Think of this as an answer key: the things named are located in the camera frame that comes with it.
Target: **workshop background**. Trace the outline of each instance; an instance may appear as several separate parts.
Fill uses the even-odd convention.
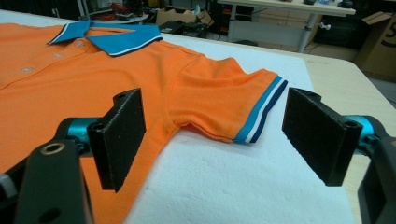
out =
[[[128,0],[0,0],[0,8],[28,12],[38,15],[61,17],[69,20],[81,19],[78,3],[85,1],[87,5],[96,8],[108,7],[111,3],[124,4]],[[218,4],[217,0],[129,0],[130,3],[141,3],[143,11],[149,14],[145,22],[158,24],[157,16],[171,8],[178,8],[177,13],[185,9],[194,11],[199,7],[204,17],[208,13],[207,26],[190,25],[194,31],[197,27],[205,28],[204,33],[196,37],[227,40],[228,23],[231,16],[231,6]],[[356,64],[359,69],[374,83],[396,108],[396,0],[353,0],[355,15],[346,17],[318,17],[313,32],[308,40],[304,53],[346,60]],[[238,20],[258,21],[279,26],[305,27],[309,14],[291,12],[270,8],[238,7]],[[164,18],[164,20],[180,20],[179,17]],[[296,51],[297,48],[276,44],[240,40],[238,43],[248,44],[268,49]]]

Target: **blue collar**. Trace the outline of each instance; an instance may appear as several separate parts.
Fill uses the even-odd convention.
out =
[[[90,27],[134,30],[133,32],[125,34],[86,37],[99,49],[103,50],[110,56],[121,56],[129,52],[142,49],[155,40],[163,39],[157,25],[127,25],[98,23],[94,21],[78,21],[66,24],[62,31],[57,34],[49,44],[85,37],[85,33],[90,29]]]

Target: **white table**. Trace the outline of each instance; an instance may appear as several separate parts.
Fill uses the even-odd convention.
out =
[[[228,41],[233,39],[243,39],[252,41],[262,41],[280,45],[298,47],[298,52],[302,53],[306,46],[308,37],[311,34],[314,23],[318,15],[329,15],[345,17],[355,14],[354,9],[338,7],[340,0],[330,1],[329,5],[315,3],[313,6],[304,4],[304,0],[293,0],[283,2],[280,0],[219,0],[219,3],[233,5]],[[309,13],[309,20],[304,29],[297,27],[279,26],[249,21],[238,21],[235,19],[236,6],[266,7],[289,11],[299,11]]]

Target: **sleeve cuff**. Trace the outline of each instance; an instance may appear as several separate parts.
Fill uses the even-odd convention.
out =
[[[235,142],[255,143],[262,133],[267,114],[279,99],[288,81],[276,77],[268,89],[262,94],[259,101],[253,106],[247,121],[236,135]]]

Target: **shirt button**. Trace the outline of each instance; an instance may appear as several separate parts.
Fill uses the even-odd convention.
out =
[[[56,53],[53,55],[53,58],[62,58],[64,55],[62,53]]]
[[[23,73],[28,73],[33,71],[33,67],[24,67],[21,69]]]
[[[84,42],[82,42],[81,40],[78,40],[75,42],[75,46],[76,46],[76,48],[81,49],[82,47],[84,47]]]

